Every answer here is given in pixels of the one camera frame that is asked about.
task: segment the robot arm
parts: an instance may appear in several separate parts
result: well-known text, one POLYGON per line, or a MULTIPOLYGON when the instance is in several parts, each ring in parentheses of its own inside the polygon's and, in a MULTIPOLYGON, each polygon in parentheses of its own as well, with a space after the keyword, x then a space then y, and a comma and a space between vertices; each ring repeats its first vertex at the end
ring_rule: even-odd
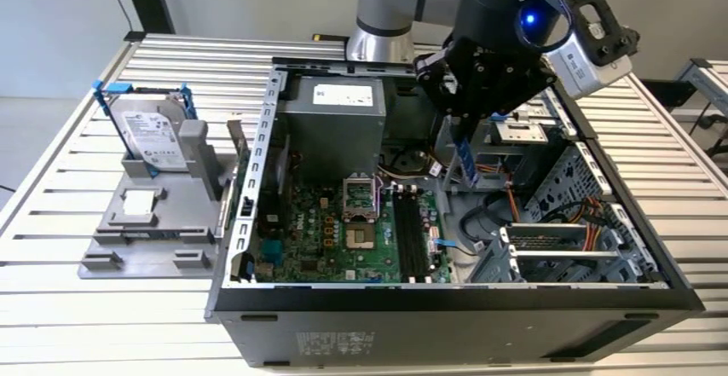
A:
MULTIPOLYGON (((354 36, 347 51, 363 47, 366 53, 349 57, 405 61, 403 53, 378 55, 369 50, 385 49, 385 41, 406 36, 417 13, 413 17, 410 9, 397 5, 391 11, 386 9, 391 2, 385 2, 379 15, 366 14, 362 5, 370 1, 359 0, 357 23, 359 33, 369 32, 378 39, 361 42, 362 37, 354 36), (377 21, 375 16, 386 19, 377 21), (395 25, 383 27, 394 21, 395 25)), ((479 119, 507 114, 558 78, 574 98, 606 86, 630 71, 627 56, 637 51, 637 41, 638 34, 618 25, 605 0, 459 0, 443 48, 417 56, 413 64, 417 82, 437 110, 451 117, 450 134, 470 184, 475 172, 467 140, 479 119), (597 21, 586 19, 585 6, 593 7, 597 21), (569 24, 566 33, 545 45, 559 16, 569 24), (450 75, 453 87, 445 82, 450 75)), ((402 38, 403 43, 410 43, 410 38, 402 38)))
POLYGON ((545 55, 573 98, 630 71, 627 55, 637 50, 638 34, 618 26, 603 0, 359 0, 347 59, 411 61, 414 20, 453 26, 454 41, 466 38, 495 54, 545 55), (581 14, 586 4, 598 12, 598 23, 581 14), (554 45, 538 46, 558 15, 569 18, 569 34, 554 45))
POLYGON ((349 61, 411 62, 411 23, 453 26, 459 0, 358 0, 349 61))

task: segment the blue clip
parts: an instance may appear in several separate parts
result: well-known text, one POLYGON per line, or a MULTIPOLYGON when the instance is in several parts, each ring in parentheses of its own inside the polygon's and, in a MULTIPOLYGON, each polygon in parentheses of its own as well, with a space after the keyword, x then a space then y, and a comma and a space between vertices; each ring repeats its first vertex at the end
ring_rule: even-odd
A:
POLYGON ((110 93, 111 95, 123 95, 126 93, 131 93, 133 90, 134 87, 131 84, 121 82, 113 82, 105 87, 105 93, 110 93))
MULTIPOLYGON (((95 98, 95 102, 98 103, 98 106, 101 107, 101 110, 103 110, 105 116, 111 121, 113 129, 115 129, 115 133, 118 133, 118 137, 121 139, 121 143, 123 143, 123 148, 126 149, 126 155, 129 159, 134 159, 134 154, 131 153, 131 148, 126 144, 126 140, 123 140, 123 135, 121 133, 121 130, 118 128, 118 124, 115 123, 115 119, 111 116, 111 109, 109 108, 109 104, 105 101, 105 95, 103 95, 103 82, 101 80, 97 80, 90 85, 93 87, 93 97, 95 98)), ((158 171, 149 171, 149 174, 151 177, 154 177, 158 174, 158 171)))
POLYGON ((189 90, 186 84, 181 84, 179 94, 183 99, 183 113, 186 114, 186 119, 197 119, 197 110, 194 110, 194 102, 191 101, 191 90, 189 90))
POLYGON ((505 122, 506 119, 510 117, 509 114, 497 114, 497 113, 493 113, 490 115, 490 119, 493 122, 505 122))
POLYGON ((442 240, 442 239, 438 239, 438 238, 434 239, 434 244, 437 244, 438 246, 451 246, 451 247, 457 246, 457 243, 454 241, 442 240))

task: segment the gray wall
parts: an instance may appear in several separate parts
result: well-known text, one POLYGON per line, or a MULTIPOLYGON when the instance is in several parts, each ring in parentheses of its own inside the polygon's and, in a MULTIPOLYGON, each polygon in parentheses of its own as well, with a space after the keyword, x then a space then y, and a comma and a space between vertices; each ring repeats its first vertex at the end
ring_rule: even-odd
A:
POLYGON ((115 0, 0 0, 0 27, 0 96, 82 96, 127 32, 115 0))
MULTIPOLYGON (((131 21, 137 25, 130 2, 131 21)), ((166 0, 179 34, 307 40, 347 35, 355 0, 166 0)), ((609 0, 642 34, 635 72, 670 77, 691 56, 728 59, 728 0, 609 0)), ((127 30, 115 0, 0 0, 0 95, 75 97, 85 93, 127 30)), ((438 43, 446 28, 415 25, 414 39, 438 43)))
MULTIPOLYGON (((607 0, 617 19, 642 35, 634 57, 642 77, 670 78, 689 57, 728 59, 728 0, 607 0)), ((179 33, 206 37, 306 40, 346 35, 355 0, 167 0, 179 33)), ((414 26, 414 40, 438 43, 446 29, 414 26)))

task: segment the slotted table surface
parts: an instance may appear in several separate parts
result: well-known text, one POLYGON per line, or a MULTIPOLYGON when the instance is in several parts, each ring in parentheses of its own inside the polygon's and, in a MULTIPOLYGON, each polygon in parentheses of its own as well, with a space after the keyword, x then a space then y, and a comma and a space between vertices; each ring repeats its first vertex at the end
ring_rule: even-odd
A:
MULTIPOLYGON (((343 51, 339 43, 149 35, 123 43, 101 79, 150 87, 186 82, 210 142, 231 151, 223 122, 243 119, 251 136, 271 56, 342 59, 343 51)), ((591 365, 274 372, 728 374, 725 177, 631 75, 578 105, 707 311, 591 365)), ((273 372, 249 369, 222 327, 203 323, 209 280, 77 278, 119 180, 121 152, 87 94, 0 212, 0 374, 273 372)))

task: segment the white sticker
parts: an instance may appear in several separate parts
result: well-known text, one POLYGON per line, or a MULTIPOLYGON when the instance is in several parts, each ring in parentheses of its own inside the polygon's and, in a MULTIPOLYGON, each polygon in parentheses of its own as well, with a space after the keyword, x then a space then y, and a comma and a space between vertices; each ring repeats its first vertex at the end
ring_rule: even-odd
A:
POLYGON ((154 204, 153 190, 126 190, 123 193, 123 214, 127 216, 145 216, 150 214, 154 204))
POLYGON ((313 87, 314 105, 371 107, 371 87, 349 84, 317 84, 313 87))
POLYGON ((159 171, 186 170, 169 119, 158 113, 123 112, 123 121, 143 161, 159 171))
POLYGON ((438 161, 435 161, 431 163, 431 167, 429 168, 429 175, 437 177, 439 175, 439 171, 442 171, 442 165, 438 161))
POLYGON ((297 332, 302 356, 369 355, 374 347, 373 332, 297 332))

